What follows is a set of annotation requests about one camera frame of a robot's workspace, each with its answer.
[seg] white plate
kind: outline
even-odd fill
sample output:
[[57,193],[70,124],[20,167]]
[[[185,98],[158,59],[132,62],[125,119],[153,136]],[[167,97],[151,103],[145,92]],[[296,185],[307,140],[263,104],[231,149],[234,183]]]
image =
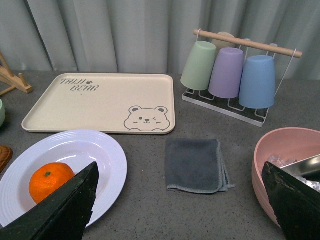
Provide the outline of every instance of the white plate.
[[87,227],[114,204],[127,177],[127,159],[112,137],[95,130],[57,133],[36,143],[9,167],[0,182],[0,224],[5,227],[36,204],[29,194],[32,174],[45,164],[68,164],[75,174],[97,162],[99,181]]

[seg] green cup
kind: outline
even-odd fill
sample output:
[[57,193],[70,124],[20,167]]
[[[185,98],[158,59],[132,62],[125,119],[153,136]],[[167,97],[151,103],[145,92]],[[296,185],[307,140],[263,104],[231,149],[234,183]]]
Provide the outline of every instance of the green cup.
[[209,88],[216,50],[216,46],[210,42],[195,42],[181,76],[181,83],[186,88],[196,91]]
[[5,106],[4,106],[3,102],[2,102],[2,100],[0,99],[0,127],[4,123],[5,118],[6,118]]

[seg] cup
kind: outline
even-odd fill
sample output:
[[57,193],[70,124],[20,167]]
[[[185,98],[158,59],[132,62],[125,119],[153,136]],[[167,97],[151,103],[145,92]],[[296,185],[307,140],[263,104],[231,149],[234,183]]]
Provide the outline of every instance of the cup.
[[181,83],[191,90],[207,90],[215,60],[215,45],[207,41],[195,42],[184,66]]
[[[227,37],[234,38],[234,36],[232,34],[230,34],[228,32],[225,32],[225,31],[218,32],[218,34],[222,35],[222,36],[227,36]],[[221,49],[223,49],[223,48],[234,48],[236,46],[235,43],[227,42],[227,41],[221,41],[221,40],[217,40],[217,39],[213,39],[211,43],[213,45],[215,45],[215,47],[216,47],[215,54],[217,56],[218,56],[218,54],[219,54]]]
[[2,102],[2,100],[0,99],[0,127],[4,123],[5,118],[6,118],[5,106],[4,106],[3,102]]
[[273,57],[251,56],[243,68],[239,103],[250,109],[267,109],[275,103],[276,70]]
[[244,52],[233,47],[222,48],[212,70],[209,93],[222,99],[239,96],[244,67]]

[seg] metal tongs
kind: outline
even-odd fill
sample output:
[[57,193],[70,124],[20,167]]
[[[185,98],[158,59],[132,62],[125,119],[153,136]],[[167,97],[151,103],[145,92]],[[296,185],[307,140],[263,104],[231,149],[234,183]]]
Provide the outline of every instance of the metal tongs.
[[303,178],[320,174],[320,154],[283,166],[281,170],[292,176]]

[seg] bear face print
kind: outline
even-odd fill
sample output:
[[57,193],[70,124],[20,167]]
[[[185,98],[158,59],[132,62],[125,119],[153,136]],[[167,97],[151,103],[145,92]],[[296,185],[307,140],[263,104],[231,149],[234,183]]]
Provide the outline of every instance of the bear face print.
[[166,113],[168,109],[164,106],[156,108],[141,108],[132,106],[129,109],[129,117],[124,121],[124,126],[130,130],[145,132],[163,132],[170,126]]

